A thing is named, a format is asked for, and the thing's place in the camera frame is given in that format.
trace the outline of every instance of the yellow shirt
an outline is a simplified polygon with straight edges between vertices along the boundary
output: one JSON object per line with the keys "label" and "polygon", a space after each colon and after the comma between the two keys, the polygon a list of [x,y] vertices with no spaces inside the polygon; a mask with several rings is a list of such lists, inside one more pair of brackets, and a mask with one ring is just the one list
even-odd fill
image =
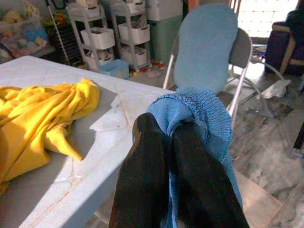
{"label": "yellow shirt", "polygon": [[86,78],[76,84],[0,87],[0,195],[7,181],[50,161],[45,149],[82,159],[68,137],[71,123],[91,114],[99,96],[99,87]]}

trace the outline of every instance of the knit fabric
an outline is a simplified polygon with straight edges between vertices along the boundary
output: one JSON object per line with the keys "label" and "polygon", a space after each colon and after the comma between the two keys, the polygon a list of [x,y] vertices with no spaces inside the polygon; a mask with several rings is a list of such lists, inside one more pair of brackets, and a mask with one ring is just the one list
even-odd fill
{"label": "knit fabric", "polygon": [[[209,152],[224,166],[236,197],[242,205],[241,194],[232,168],[229,145],[232,130],[230,116],[223,103],[207,89],[182,88],[176,93],[159,97],[149,107],[160,129],[172,136],[183,121],[195,122],[200,127],[200,138]],[[176,178],[170,173],[170,205],[166,227],[177,227]]]}

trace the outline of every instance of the tile floor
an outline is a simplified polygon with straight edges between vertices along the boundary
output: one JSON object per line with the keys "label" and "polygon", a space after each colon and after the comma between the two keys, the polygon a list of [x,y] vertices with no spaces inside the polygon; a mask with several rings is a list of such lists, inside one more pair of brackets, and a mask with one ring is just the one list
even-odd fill
{"label": "tile floor", "polygon": [[[262,74],[263,67],[257,65],[251,66],[248,75],[267,88],[275,76],[261,77]],[[158,78],[139,75],[130,80],[161,87],[163,75]],[[247,111],[248,107],[260,108],[256,97],[246,101],[237,114],[230,153],[251,228],[304,227],[304,160],[291,154],[304,122],[304,94],[296,90],[300,77],[286,77],[292,80],[286,95],[267,100],[275,118]],[[250,93],[250,88],[245,88],[243,94]],[[105,215],[110,215],[112,200],[113,197],[100,207]],[[96,218],[93,216],[88,225]]]}

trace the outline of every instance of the blue chair back cushion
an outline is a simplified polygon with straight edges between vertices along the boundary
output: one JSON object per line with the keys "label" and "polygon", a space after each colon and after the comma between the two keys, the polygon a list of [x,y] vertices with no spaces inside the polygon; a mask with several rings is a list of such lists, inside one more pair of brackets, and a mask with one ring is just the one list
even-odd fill
{"label": "blue chair back cushion", "polygon": [[220,92],[228,79],[229,54],[238,20],[227,5],[196,7],[179,30],[179,53],[174,69],[177,87]]}

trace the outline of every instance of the plastic bin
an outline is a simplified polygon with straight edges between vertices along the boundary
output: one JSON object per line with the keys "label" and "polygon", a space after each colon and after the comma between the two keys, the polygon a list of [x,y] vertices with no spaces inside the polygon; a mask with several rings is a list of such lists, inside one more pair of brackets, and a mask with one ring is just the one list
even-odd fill
{"label": "plastic bin", "polygon": [[178,35],[182,16],[161,21],[148,20],[151,29],[150,53],[156,61],[168,63],[173,43]]}
{"label": "plastic bin", "polygon": [[[122,39],[129,40],[129,32],[127,24],[118,25],[119,34]],[[144,28],[132,28],[133,41],[135,44],[142,44],[150,40],[150,25]]]}
{"label": "plastic bin", "polygon": [[[87,7],[83,8],[88,18],[97,17],[100,15],[99,5],[97,5],[94,9],[88,9]],[[72,8],[71,12],[74,16],[82,16],[82,12],[77,8]]]}
{"label": "plastic bin", "polygon": [[[97,49],[105,50],[115,45],[113,29],[94,27],[91,28],[91,31],[100,32],[99,34],[92,33],[93,41]],[[82,30],[80,33],[84,43],[86,45],[91,45],[86,30]]]}
{"label": "plastic bin", "polygon": [[[95,58],[91,57],[91,51],[89,51],[86,54],[85,59],[86,59],[88,65],[89,65],[90,69],[93,69],[93,70],[97,70],[98,69],[98,66],[96,65],[96,62],[95,62]],[[100,59],[99,63],[102,66],[104,64],[111,63],[113,60],[114,60],[114,56],[112,54],[109,54],[108,58]]]}
{"label": "plastic bin", "polygon": [[154,21],[182,16],[182,0],[146,0],[146,15]]}
{"label": "plastic bin", "polygon": [[145,3],[144,1],[136,1],[136,2],[132,2],[132,3],[127,3],[129,9],[130,9],[130,13],[139,13],[139,12],[143,12],[145,11],[146,7],[145,7]]}
{"label": "plastic bin", "polygon": [[103,75],[126,79],[129,77],[129,63],[116,59],[111,63],[100,66],[99,72]]}
{"label": "plastic bin", "polygon": [[[142,64],[145,64],[147,62],[147,50],[140,47],[135,47],[135,57],[137,59],[137,64],[140,66]],[[129,51],[126,51],[125,49],[121,49],[121,58],[127,62],[129,62],[131,65],[134,65],[132,54]]]}

